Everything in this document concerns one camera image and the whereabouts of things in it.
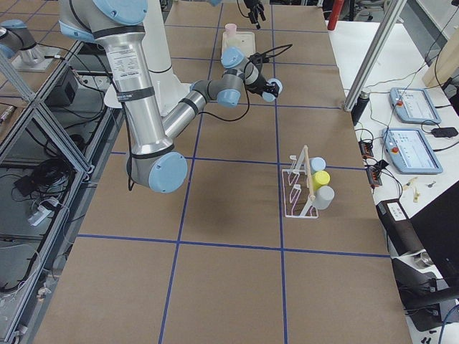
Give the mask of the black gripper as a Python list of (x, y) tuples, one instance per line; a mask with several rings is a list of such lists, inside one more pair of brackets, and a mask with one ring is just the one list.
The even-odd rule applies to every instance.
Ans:
[(258, 80), (250, 85), (250, 92), (261, 97), (278, 97), (281, 93), (281, 81), (277, 78)]
[(244, 0), (245, 6), (249, 10), (250, 14), (254, 14), (253, 16), (253, 24), (257, 29), (260, 28), (260, 23), (258, 21), (257, 15), (260, 15), (262, 20), (266, 20), (265, 13), (264, 13), (264, 6), (260, 0)]

